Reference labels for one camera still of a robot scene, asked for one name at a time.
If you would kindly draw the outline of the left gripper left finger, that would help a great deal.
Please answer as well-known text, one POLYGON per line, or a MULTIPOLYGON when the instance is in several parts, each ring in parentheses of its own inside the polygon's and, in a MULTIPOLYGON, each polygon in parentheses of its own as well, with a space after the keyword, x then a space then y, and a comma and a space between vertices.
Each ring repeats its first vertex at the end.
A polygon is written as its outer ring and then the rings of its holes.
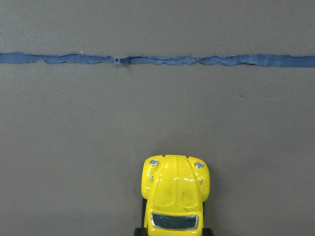
POLYGON ((147 236, 147 229, 146 228, 136 228, 134 230, 134 236, 147 236))

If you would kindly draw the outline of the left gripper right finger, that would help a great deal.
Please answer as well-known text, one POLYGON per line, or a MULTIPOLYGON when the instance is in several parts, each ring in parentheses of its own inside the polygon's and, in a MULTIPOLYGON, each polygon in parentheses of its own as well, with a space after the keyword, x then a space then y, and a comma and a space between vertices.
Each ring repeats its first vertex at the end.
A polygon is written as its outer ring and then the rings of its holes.
POLYGON ((202 229, 202 236, 214 236, 214 234, 210 228, 204 228, 202 229))

